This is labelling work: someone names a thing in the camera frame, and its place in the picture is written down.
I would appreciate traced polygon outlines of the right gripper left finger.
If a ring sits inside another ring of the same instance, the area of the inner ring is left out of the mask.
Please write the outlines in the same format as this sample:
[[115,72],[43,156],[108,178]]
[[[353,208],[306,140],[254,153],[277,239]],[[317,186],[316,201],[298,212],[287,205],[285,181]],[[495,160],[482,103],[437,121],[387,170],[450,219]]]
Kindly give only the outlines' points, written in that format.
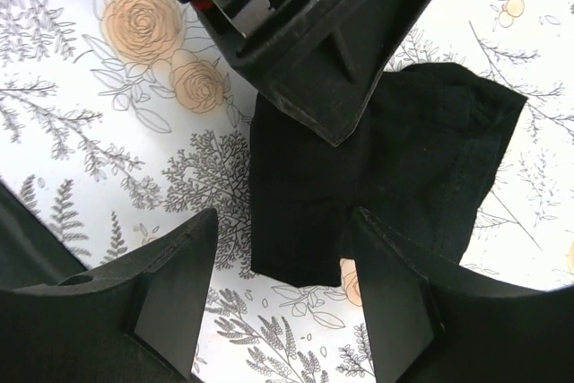
[[218,216],[55,285],[1,292],[4,382],[192,382]]

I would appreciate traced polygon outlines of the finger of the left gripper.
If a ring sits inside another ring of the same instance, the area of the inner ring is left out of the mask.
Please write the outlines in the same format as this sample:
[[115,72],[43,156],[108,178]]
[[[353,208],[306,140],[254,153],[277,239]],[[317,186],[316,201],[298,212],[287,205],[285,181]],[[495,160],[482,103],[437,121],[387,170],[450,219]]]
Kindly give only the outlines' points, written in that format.
[[358,125],[386,61],[431,0],[293,0],[250,37],[220,34],[231,68],[331,145]]

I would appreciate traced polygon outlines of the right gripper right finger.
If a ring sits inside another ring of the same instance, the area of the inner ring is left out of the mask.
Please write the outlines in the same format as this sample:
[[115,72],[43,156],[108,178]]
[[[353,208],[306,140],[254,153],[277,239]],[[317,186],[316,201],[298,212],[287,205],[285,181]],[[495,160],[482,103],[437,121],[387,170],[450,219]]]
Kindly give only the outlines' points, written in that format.
[[475,273],[352,216],[355,264],[379,382],[570,382],[573,290]]

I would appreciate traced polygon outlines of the black underwear beige waistband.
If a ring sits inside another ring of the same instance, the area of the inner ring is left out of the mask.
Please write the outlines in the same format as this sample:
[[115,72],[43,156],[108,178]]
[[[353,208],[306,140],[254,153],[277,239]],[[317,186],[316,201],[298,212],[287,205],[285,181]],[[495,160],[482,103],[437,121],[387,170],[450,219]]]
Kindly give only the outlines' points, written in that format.
[[339,286],[357,207],[459,262],[525,104],[461,65],[409,65],[383,74],[355,131],[334,147],[258,98],[251,269],[295,287]]

